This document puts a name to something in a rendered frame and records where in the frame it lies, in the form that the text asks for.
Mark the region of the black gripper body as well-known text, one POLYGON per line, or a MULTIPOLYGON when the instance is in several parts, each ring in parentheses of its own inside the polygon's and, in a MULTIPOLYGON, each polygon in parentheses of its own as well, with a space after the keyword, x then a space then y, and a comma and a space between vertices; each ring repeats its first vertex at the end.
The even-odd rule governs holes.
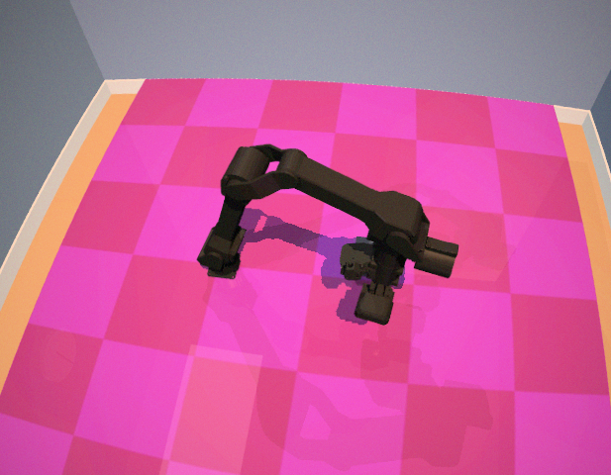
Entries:
POLYGON ((375 268, 375 279, 370 279, 369 293, 359 293, 354 312, 356 318, 383 326, 388 324, 394 304, 390 300, 393 290, 391 285, 397 286, 404 266, 405 263, 399 268, 386 268, 377 262, 373 251, 373 261, 369 267, 375 268))

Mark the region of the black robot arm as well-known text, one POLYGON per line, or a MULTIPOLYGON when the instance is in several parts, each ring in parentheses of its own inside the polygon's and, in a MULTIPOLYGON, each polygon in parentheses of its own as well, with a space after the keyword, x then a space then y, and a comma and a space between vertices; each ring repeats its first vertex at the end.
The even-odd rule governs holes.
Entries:
POLYGON ((250 200, 292 188, 358 218, 369 228, 367 239, 372 244, 342 247, 341 274, 346 280, 360 280, 365 273, 375 279, 375 268, 369 267, 373 251, 386 268, 399 268, 408 259, 416 261, 418 270, 451 278, 459 245, 428 237, 431 222, 419 201, 396 191, 375 191, 298 148, 273 144, 240 146, 220 180, 225 197, 220 217, 196 259, 209 267, 208 276, 236 279, 239 246, 246 232, 239 226, 245 206, 250 200), (269 163, 277 161, 276 170, 266 173, 269 163))

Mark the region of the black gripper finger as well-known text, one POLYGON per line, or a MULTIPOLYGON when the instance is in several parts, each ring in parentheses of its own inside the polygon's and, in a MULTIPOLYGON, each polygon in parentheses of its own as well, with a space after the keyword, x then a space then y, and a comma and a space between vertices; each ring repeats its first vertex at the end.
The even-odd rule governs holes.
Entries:
MULTIPOLYGON (((368 292, 369 293, 369 285, 363 283, 360 292, 368 292)), ((394 293, 395 292, 392 291, 392 295, 391 295, 391 299, 390 299, 391 301, 393 301, 394 293)))

